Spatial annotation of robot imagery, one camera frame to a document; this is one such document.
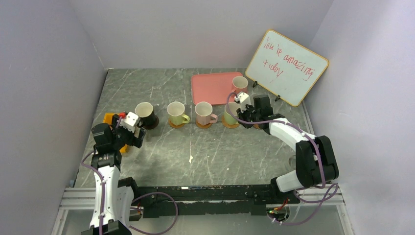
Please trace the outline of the pink mug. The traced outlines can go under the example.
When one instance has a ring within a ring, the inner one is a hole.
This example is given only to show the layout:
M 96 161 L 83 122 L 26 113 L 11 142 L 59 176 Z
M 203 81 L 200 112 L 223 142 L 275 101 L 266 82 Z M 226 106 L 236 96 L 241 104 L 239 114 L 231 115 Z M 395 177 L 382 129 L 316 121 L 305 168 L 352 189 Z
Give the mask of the pink mug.
M 240 92 L 247 92 L 248 87 L 248 80 L 243 76 L 236 76 L 232 80 L 232 88 L 231 91 L 238 94 Z
M 202 126 L 216 123 L 218 116 L 213 113 L 210 103 L 202 101 L 195 105 L 196 122 Z

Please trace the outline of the black mug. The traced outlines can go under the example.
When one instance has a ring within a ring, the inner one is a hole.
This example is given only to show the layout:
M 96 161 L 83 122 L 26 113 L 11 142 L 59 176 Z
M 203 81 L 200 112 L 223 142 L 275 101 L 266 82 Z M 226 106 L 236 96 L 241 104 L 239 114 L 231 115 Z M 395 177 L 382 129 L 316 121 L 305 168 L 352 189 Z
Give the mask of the black mug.
M 146 130 L 154 129 L 159 124 L 159 118 L 155 115 L 154 107 L 149 102 L 141 102 L 135 108 L 139 117 L 138 127 Z

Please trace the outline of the green mug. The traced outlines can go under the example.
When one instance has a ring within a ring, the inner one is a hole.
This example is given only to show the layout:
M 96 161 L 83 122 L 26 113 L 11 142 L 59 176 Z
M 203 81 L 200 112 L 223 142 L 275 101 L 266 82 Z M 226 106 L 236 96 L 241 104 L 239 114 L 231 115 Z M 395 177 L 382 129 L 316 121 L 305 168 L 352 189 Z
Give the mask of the green mug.
M 169 121 L 174 126 L 180 126 L 190 122 L 190 117 L 185 114 L 185 106 L 181 102 L 174 101 L 170 103 L 167 106 L 167 112 L 169 114 Z
M 229 102 L 227 105 L 225 105 L 225 111 L 223 114 L 223 123 L 225 123 L 227 126 L 233 127 L 237 126 L 239 123 L 234 118 L 237 117 L 237 110 L 240 108 L 240 104 L 236 102 Z

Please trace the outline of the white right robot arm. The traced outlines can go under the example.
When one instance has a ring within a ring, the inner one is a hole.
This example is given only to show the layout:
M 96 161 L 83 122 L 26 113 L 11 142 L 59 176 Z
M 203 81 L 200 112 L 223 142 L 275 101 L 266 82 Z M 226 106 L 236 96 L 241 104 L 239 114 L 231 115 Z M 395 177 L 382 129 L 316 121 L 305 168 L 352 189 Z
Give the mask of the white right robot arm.
M 295 152 L 295 169 L 273 179 L 269 197 L 275 203 L 287 198 L 288 192 L 314 186 L 339 177 L 339 169 L 330 139 L 301 130 L 281 114 L 275 114 L 267 95 L 250 98 L 240 92 L 234 96 L 240 105 L 235 119 L 245 128 L 256 127 L 282 140 Z

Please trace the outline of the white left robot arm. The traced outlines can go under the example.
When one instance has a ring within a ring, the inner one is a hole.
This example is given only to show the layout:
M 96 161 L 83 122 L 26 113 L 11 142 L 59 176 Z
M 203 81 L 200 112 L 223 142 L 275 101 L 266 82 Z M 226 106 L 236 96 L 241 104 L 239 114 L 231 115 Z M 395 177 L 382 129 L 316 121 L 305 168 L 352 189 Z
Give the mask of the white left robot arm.
M 91 163 L 94 172 L 95 203 L 89 229 L 84 235 L 129 235 L 130 206 L 140 199 L 135 181 L 120 179 L 125 145 L 141 148 L 146 134 L 138 127 L 139 117 L 133 112 L 114 114 L 111 123 L 100 123 L 91 129 L 95 141 Z

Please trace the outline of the light wooden coaster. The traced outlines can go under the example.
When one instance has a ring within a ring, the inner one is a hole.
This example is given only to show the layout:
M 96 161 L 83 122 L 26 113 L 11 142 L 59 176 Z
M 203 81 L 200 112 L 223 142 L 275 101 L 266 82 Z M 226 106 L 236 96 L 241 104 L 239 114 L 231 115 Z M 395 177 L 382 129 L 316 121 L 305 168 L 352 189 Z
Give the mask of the light wooden coaster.
M 206 124 L 206 125 L 202 125 L 202 124 L 200 124 L 199 122 L 197 122 L 197 121 L 195 121 L 195 124 L 196 124 L 196 126 L 197 127 L 199 127 L 200 129 L 208 129 L 208 128 L 210 128 L 211 126 L 212 126 L 212 123 L 208 123 L 208 124 Z
M 174 129 L 179 129 L 179 128 L 182 128 L 182 127 L 184 127 L 184 125 L 185 125 L 185 123 L 182 123 L 182 124 L 180 124 L 180 125 L 175 125 L 171 120 L 168 120 L 168 123 L 169 123 L 169 125 L 172 127 L 172 128 L 174 128 Z

